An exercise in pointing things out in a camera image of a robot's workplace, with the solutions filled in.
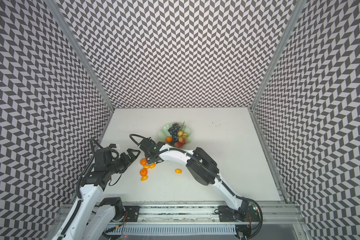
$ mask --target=green glass bowl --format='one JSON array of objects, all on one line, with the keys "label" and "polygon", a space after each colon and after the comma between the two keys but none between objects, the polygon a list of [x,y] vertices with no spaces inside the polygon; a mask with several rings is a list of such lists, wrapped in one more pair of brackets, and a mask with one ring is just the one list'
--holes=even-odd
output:
[{"label": "green glass bowl", "polygon": [[[169,129],[170,127],[172,127],[172,124],[173,124],[173,123],[170,123],[170,124],[168,124],[168,125],[165,125],[165,126],[160,130],[160,132],[158,133],[158,140],[159,140],[160,142],[165,142],[165,143],[169,144],[165,139],[166,139],[167,137],[171,137],[171,135],[170,135],[169,132],[168,132],[168,129]],[[183,146],[181,146],[181,147],[184,147],[184,146],[187,145],[188,143],[191,143],[191,142],[192,142],[192,131],[191,131],[186,125],[183,126],[182,131],[183,131],[183,132],[186,132],[186,133],[188,134],[188,138],[185,139],[185,144],[184,144]]]}]

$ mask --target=grape bunch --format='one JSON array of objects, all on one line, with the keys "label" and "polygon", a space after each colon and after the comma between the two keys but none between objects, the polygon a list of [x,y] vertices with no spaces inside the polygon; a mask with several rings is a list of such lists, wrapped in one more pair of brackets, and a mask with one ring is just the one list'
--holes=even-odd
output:
[{"label": "grape bunch", "polygon": [[177,133],[180,131],[180,126],[179,124],[176,122],[174,124],[172,124],[172,127],[170,127],[168,129],[169,134],[172,137],[172,142],[171,144],[174,144],[175,142],[178,142],[178,136]]}]

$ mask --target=red wire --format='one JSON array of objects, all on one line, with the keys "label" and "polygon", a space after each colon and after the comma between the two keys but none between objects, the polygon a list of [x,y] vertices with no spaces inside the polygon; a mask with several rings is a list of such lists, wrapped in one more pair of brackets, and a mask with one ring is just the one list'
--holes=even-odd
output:
[{"label": "red wire", "polygon": [[121,235],[123,235],[124,223],[125,223],[125,220],[127,219],[127,216],[128,216],[128,212],[127,212],[127,214],[125,215],[125,218],[124,218],[124,220],[123,220],[123,228],[121,229]]}]

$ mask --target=black cable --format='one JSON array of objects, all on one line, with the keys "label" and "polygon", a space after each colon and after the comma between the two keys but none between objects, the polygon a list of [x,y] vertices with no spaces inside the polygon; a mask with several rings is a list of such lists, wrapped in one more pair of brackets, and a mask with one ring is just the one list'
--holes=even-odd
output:
[{"label": "black cable", "polygon": [[120,180],[121,175],[122,175],[122,173],[120,174],[120,177],[118,178],[118,180],[117,180],[114,184],[110,185],[110,181],[109,181],[108,185],[109,185],[109,186],[113,186],[113,185],[115,185],[115,184],[116,184],[116,183]]},{"label": "black cable", "polygon": [[146,137],[143,137],[143,136],[140,136],[140,135],[137,135],[137,134],[130,134],[129,135],[129,138],[137,145],[139,146],[139,148],[144,152],[144,155],[145,157],[149,157],[149,153],[147,151],[147,149],[145,149],[143,146],[140,145],[140,143],[138,143],[133,137],[140,137],[140,138],[143,138],[143,139],[146,139]]},{"label": "black cable", "polygon": [[182,153],[185,153],[187,156],[189,156],[192,160],[194,160],[196,162],[197,165],[199,165],[204,171],[206,171],[207,173],[209,173],[210,175],[212,175],[213,177],[216,177],[219,181],[221,180],[220,179],[220,176],[217,174],[217,173],[214,173],[212,172],[211,170],[207,169],[201,162],[199,159],[197,159],[195,156],[193,156],[192,154],[182,150],[182,149],[179,149],[179,148],[175,148],[175,147],[171,147],[171,148],[168,148],[168,149],[164,149],[162,151],[159,151],[157,154],[155,154],[153,157],[150,157],[150,158],[155,158],[157,156],[159,156],[160,154],[164,153],[164,152],[168,152],[168,151],[179,151],[179,152],[182,152]]},{"label": "black cable", "polygon": [[79,180],[77,181],[77,185],[76,185],[76,195],[78,199],[81,199],[81,192],[80,192],[80,185],[81,185],[81,180],[83,179],[83,176],[81,175],[79,177]]},{"label": "black cable", "polygon": [[72,214],[71,218],[68,220],[67,224],[65,225],[65,227],[64,227],[63,230],[61,231],[61,234],[62,234],[62,235],[65,235],[65,233],[67,232],[67,230],[68,230],[69,226],[71,225],[73,219],[75,218],[77,212],[79,211],[80,206],[81,206],[81,201],[82,201],[81,199],[77,201],[76,208],[75,208],[75,210],[73,211],[73,214]]},{"label": "black cable", "polygon": [[100,148],[103,148],[99,142],[96,141],[96,139],[92,138],[92,141],[94,141],[96,143],[97,146],[99,146]]},{"label": "black cable", "polygon": [[89,168],[92,169],[92,167],[93,167],[93,166],[91,166],[91,165],[92,165],[93,158],[94,158],[94,153],[95,153],[95,147],[94,147],[93,142],[92,142],[93,140],[94,140],[94,139],[91,138],[90,141],[89,141],[89,143],[90,143],[90,145],[91,145],[91,151],[92,151],[91,159],[89,160],[88,164],[86,165],[86,168],[84,169],[83,174],[79,177],[79,180],[77,181],[77,185],[76,185],[76,188],[75,188],[76,195],[77,195],[77,198],[78,198],[79,200],[77,201],[77,205],[76,205],[75,210],[73,211],[73,214],[71,215],[71,217],[69,218],[67,224],[65,225],[65,227],[64,227],[63,230],[61,231],[61,234],[62,234],[62,235],[65,235],[65,233],[67,232],[67,230],[68,230],[69,226],[71,225],[72,221],[73,221],[74,218],[76,217],[77,212],[78,212],[79,209],[80,209],[80,205],[81,205],[81,202],[82,202],[82,200],[81,200],[81,197],[82,197],[82,196],[81,196],[81,192],[80,192],[81,180],[82,180],[84,174],[87,172],[87,170],[88,170]]},{"label": "black cable", "polygon": [[232,196],[235,196],[236,194],[228,187],[228,185],[221,181],[221,184],[225,187],[226,190],[228,190],[228,192],[232,195]]},{"label": "black cable", "polygon": [[263,226],[263,212],[261,211],[261,208],[260,208],[259,204],[255,200],[249,199],[249,198],[246,198],[246,197],[240,197],[240,196],[237,196],[237,195],[235,197],[238,198],[238,199],[241,199],[241,200],[246,200],[246,201],[249,201],[249,202],[253,202],[257,206],[257,208],[259,210],[259,217],[260,217],[259,224],[256,227],[253,228],[253,229],[256,229],[255,233],[250,235],[247,239],[253,238],[256,234],[259,233],[261,227]]},{"label": "black cable", "polygon": [[143,139],[146,138],[146,137],[143,137],[143,136],[140,136],[140,135],[137,135],[137,134],[129,134],[129,137],[137,146],[139,146],[140,144],[133,137],[141,137]]},{"label": "black cable", "polygon": [[116,227],[111,227],[110,229],[106,230],[105,233],[109,233],[112,232],[113,230],[115,230]]}]

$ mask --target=black mounting plate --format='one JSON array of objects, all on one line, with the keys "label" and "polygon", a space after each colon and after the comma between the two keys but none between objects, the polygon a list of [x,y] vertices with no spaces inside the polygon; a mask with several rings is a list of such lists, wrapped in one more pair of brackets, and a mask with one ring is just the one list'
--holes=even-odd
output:
[{"label": "black mounting plate", "polygon": [[218,206],[219,220],[220,222],[233,222],[236,218],[233,216],[234,210],[227,206]]},{"label": "black mounting plate", "polygon": [[126,222],[137,222],[139,217],[140,206],[124,206],[125,211],[128,213]]},{"label": "black mounting plate", "polygon": [[[238,222],[240,224],[241,221],[237,220],[234,216],[235,210],[230,209],[228,206],[218,206],[218,214],[219,214],[219,220],[220,222]],[[244,222],[250,221],[250,216],[252,219],[252,222],[258,222],[260,220],[259,214],[256,210],[253,209],[252,205],[248,206],[247,213],[244,218]]]}]

